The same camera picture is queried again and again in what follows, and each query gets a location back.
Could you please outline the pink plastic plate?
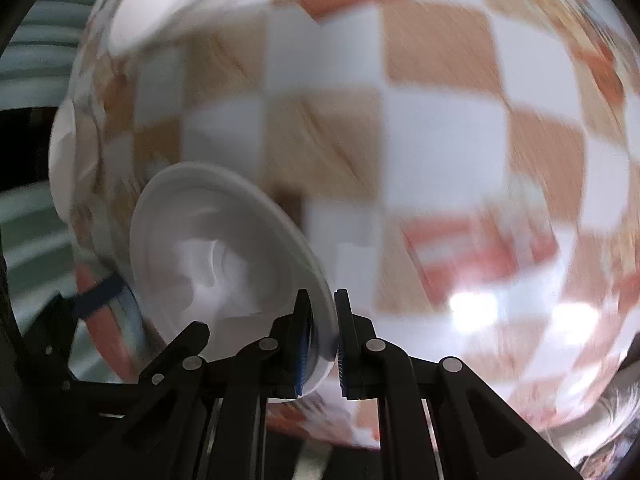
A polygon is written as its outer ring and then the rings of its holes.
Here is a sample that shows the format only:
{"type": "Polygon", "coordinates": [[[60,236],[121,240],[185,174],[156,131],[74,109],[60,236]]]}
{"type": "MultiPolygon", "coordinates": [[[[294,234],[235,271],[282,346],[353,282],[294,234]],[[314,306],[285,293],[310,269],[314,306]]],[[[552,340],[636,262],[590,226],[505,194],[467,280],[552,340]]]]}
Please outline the pink plastic plate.
{"type": "Polygon", "coordinates": [[[106,364],[124,382],[137,380],[136,364],[128,350],[112,305],[126,290],[125,281],[112,274],[98,282],[88,266],[75,266],[79,292],[76,314],[85,322],[91,339],[106,364]]]}

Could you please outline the patterned vinyl tablecloth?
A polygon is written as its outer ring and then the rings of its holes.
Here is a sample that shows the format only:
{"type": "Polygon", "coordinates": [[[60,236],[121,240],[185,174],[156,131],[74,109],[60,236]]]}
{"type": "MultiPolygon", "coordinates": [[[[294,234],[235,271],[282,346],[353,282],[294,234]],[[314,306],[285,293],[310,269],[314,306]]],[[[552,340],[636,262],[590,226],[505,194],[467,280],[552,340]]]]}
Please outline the patterned vinyl tablecloth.
{"type": "Polygon", "coordinates": [[[610,0],[235,0],[126,56],[121,5],[70,83],[80,284],[126,266],[157,171],[212,162],[383,338],[458,356],[571,462],[637,417],[639,46],[610,0]]]}

